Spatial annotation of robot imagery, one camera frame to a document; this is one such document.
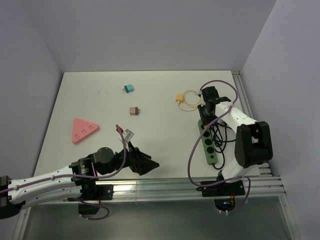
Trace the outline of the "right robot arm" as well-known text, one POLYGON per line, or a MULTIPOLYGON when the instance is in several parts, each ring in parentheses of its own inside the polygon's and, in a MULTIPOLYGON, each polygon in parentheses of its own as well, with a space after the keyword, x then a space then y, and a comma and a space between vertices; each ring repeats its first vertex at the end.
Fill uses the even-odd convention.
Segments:
POLYGON ((243 113, 228 97, 220 97, 214 86, 200 92, 204 104, 197 108, 204 131, 221 120, 235 132, 234 159, 220 171, 222 179, 216 183, 217 191, 227 195, 233 190, 237 177, 245 176, 253 167, 272 159, 270 127, 267 122, 243 113))

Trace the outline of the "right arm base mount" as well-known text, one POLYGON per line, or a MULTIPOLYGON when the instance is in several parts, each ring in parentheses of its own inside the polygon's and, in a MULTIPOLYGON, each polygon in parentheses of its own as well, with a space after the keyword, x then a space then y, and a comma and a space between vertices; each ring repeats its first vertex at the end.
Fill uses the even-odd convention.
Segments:
POLYGON ((241 180, 228 183, 220 183, 210 187, 198 187, 202 197, 224 197, 214 200, 215 207, 222 212, 228 213, 236 208, 236 196, 244 196, 245 188, 241 180))

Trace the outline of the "pink triangular power strip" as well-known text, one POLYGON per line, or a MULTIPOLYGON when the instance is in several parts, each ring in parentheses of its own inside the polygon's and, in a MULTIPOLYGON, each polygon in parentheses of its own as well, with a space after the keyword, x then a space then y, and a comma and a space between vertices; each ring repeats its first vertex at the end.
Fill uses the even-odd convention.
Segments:
POLYGON ((96 123, 80 118, 74 118, 72 124, 71 142, 77 145, 87 137, 97 132, 99 129, 100 127, 96 123))

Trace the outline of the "teal plug adapter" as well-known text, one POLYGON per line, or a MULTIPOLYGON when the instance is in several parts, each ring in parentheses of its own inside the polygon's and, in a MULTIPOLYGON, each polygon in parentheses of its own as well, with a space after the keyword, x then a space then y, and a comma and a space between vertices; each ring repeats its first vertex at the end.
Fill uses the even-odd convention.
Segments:
POLYGON ((134 87, 132 84, 127 84, 123 87, 123 91, 126 92, 127 94, 131 93, 134 91, 134 87))

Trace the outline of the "aluminium front rail frame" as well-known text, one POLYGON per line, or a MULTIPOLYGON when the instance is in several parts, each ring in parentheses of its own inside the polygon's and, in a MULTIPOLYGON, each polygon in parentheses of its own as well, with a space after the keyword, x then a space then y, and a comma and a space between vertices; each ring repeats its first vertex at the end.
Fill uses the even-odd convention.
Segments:
POLYGON ((77 216, 66 199, 22 211, 15 240, 299 240, 278 176, 243 179, 237 210, 218 213, 221 196, 204 197, 186 178, 108 180, 111 199, 103 220, 77 216))

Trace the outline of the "green power strip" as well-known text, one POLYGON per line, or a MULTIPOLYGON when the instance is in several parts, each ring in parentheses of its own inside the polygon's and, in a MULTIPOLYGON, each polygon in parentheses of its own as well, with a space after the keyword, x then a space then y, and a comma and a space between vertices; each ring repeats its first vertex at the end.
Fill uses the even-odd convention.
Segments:
POLYGON ((214 148, 213 138, 211 130, 207 129, 201 137, 201 143, 203 146, 206 162, 208 165, 215 165, 218 162, 216 150, 214 148))

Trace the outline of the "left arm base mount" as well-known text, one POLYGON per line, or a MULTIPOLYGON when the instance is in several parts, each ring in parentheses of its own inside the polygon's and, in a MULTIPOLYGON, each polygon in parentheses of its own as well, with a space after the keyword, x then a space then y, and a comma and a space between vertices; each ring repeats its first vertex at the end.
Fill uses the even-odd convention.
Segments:
POLYGON ((77 202, 77 210, 80 217, 97 221, 105 219, 109 216, 110 210, 105 205, 102 205, 102 201, 110 201, 113 198, 114 186, 112 184, 98 185, 97 192, 93 195, 90 201, 97 201, 97 203, 88 203, 88 200, 80 200, 77 198, 68 198, 69 202, 77 202), (100 217, 95 217, 100 209, 105 210, 105 215, 100 217))

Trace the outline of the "brown plug adapter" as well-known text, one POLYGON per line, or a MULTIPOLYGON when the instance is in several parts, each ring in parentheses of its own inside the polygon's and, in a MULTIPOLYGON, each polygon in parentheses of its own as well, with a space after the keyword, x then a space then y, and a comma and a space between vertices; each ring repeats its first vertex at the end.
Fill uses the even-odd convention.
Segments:
POLYGON ((141 112, 141 110, 137 106, 129 108, 129 114, 131 116, 138 116, 140 114, 140 112, 141 112))

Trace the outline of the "yellow charger with cable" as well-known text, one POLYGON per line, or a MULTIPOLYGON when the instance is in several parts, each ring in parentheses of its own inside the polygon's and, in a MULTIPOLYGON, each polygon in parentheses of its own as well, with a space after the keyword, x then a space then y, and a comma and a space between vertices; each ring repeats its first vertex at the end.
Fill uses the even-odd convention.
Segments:
POLYGON ((175 97, 177 107, 183 112, 196 111, 201 101, 200 92, 193 89, 188 89, 184 93, 178 93, 175 97))

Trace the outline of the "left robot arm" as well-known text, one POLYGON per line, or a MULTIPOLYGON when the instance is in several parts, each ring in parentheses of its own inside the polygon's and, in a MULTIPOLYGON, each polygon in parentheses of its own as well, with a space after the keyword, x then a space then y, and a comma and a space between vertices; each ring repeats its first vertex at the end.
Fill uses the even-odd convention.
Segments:
POLYGON ((108 147, 51 173, 31 178, 0 178, 0 217, 11 218, 22 209, 59 199, 97 200, 96 182, 114 176, 122 168, 143 176, 158 168, 151 156, 129 145, 118 153, 108 147))

